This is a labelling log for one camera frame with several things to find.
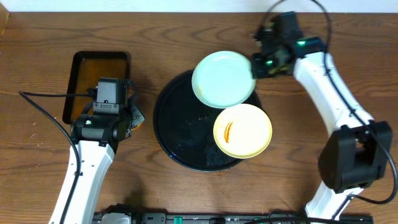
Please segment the wooden table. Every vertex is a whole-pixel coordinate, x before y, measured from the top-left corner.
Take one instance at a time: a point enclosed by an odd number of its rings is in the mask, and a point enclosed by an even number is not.
[[[69,145],[61,132],[24,101],[19,90],[65,93],[73,55],[80,50],[123,50],[146,122],[123,141],[96,210],[128,203],[140,211],[267,213],[299,210],[320,183],[317,157],[328,136],[305,90],[292,77],[257,81],[274,134],[261,155],[223,172],[197,172],[167,157],[155,138],[158,94],[206,55],[258,52],[250,34],[261,14],[12,13],[0,42],[0,220],[47,223],[60,192]],[[331,52],[341,76],[377,121],[398,130],[398,15],[334,14]],[[325,33],[321,14],[300,14],[306,35]],[[35,98],[61,120],[64,99]],[[392,155],[398,160],[397,141]],[[391,169],[363,195],[387,197]],[[354,200],[348,213],[370,213],[376,223],[398,222],[389,205]]]

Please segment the green led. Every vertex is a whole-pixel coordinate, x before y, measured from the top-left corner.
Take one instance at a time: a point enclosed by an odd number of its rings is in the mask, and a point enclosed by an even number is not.
[[[300,47],[303,47],[305,45],[305,40],[297,41],[297,43],[299,44]]]

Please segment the white background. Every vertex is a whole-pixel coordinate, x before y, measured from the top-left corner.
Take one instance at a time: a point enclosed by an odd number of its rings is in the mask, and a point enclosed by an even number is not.
[[[264,12],[277,0],[0,0],[10,12]],[[330,12],[398,12],[398,0],[319,0]],[[275,12],[319,12],[286,0]]]

